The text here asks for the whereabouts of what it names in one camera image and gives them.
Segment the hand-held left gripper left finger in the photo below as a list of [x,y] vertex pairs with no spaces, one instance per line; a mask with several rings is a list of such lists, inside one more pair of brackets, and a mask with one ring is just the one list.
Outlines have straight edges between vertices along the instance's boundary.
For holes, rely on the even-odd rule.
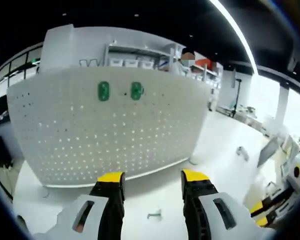
[[80,195],[57,215],[56,224],[35,240],[120,240],[125,216],[125,173],[109,172],[90,193]]

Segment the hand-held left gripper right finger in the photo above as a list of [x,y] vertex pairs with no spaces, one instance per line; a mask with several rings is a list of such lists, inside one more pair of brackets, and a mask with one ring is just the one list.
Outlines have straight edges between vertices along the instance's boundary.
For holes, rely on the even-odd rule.
[[226,192],[219,192],[208,176],[181,171],[183,215],[190,240],[254,240],[256,223],[248,209]]

